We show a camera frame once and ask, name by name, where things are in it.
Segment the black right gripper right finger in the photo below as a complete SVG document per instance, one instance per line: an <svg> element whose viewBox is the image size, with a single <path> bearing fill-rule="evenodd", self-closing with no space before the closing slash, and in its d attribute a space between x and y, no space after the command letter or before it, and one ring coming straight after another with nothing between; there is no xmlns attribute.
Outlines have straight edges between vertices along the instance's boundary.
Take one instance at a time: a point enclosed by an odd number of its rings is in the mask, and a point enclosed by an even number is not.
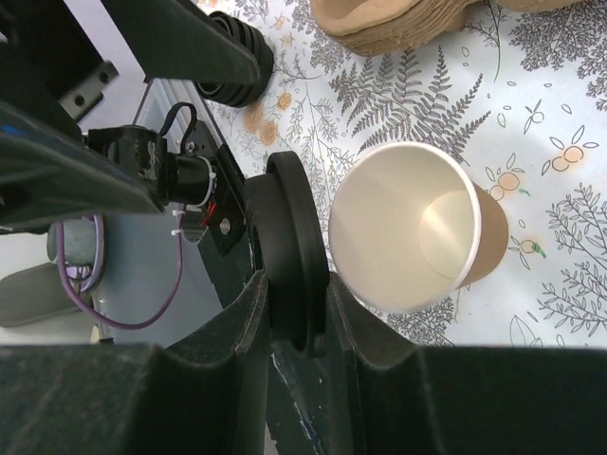
<svg viewBox="0 0 607 455"><path fill-rule="evenodd" d="M602 350L428 347L326 290L334 454L602 454Z"/></svg>

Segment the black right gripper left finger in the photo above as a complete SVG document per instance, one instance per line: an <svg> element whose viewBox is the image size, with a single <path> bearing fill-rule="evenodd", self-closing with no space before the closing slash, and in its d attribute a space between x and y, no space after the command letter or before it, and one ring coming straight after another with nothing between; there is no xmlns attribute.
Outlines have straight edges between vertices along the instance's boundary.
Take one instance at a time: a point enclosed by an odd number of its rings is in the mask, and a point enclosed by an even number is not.
<svg viewBox="0 0 607 455"><path fill-rule="evenodd" d="M5 454L260 454L265 448L267 278L169 348L5 346Z"/></svg>

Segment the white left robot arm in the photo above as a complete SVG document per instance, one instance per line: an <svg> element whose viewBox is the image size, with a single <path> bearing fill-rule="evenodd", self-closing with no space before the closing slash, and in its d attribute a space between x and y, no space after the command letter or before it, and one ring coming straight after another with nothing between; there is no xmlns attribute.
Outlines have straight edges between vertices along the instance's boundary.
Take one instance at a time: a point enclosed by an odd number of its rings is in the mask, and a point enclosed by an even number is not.
<svg viewBox="0 0 607 455"><path fill-rule="evenodd" d="M104 9L147 80L193 82L207 100L242 107L265 91L273 52L255 27L190 1L107 1ZM148 129L80 123L119 75L63 1L1 5L1 231L43 233L95 213L160 213L204 206L213 163L171 153L178 114Z"/></svg>

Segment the black plastic cup lid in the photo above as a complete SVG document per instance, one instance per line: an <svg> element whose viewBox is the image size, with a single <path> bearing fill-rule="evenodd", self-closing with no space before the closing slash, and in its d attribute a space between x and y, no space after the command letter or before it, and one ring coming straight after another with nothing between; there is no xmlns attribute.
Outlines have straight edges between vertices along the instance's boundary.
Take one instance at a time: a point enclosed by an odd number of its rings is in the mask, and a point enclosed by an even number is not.
<svg viewBox="0 0 607 455"><path fill-rule="evenodd" d="M268 282L271 337L308 358L324 354L330 273L304 166L292 151L269 156L267 171L245 181L254 270Z"/></svg>

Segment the single brown paper cup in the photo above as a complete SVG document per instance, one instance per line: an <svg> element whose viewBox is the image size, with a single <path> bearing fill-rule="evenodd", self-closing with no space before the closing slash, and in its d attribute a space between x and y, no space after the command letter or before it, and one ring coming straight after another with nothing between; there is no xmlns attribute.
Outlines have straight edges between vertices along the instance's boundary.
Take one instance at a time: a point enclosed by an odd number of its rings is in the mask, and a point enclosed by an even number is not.
<svg viewBox="0 0 607 455"><path fill-rule="evenodd" d="M395 142L342 179L328 223L337 273L364 303L413 312L491 273L509 240L500 204L447 153Z"/></svg>

